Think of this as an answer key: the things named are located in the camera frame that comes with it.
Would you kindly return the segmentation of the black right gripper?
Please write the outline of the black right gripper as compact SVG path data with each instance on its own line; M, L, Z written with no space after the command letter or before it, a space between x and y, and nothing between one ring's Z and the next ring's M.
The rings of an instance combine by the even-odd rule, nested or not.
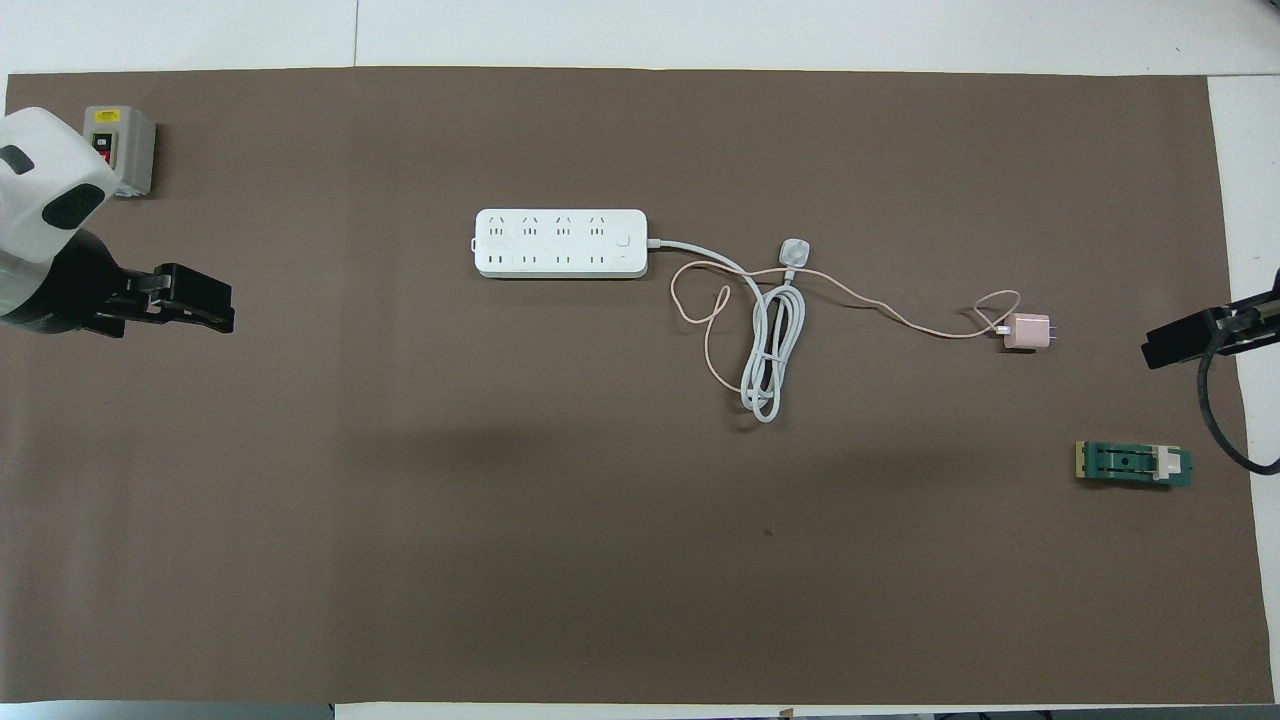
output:
M1142 356L1151 370L1211 351L1251 351L1279 342L1279 291L1268 290L1206 307L1146 333Z

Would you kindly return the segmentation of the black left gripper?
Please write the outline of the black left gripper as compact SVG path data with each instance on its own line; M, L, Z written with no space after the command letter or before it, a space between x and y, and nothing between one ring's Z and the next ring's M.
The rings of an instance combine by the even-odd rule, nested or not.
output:
M159 286L150 293L163 306L148 306L147 296L132 286L145 277L142 272L120 266L91 231L76 231L29 297L29 329L38 334L87 329L123 336L127 322L140 322L198 325L223 334L234 331L228 283L178 263L164 263L154 274Z

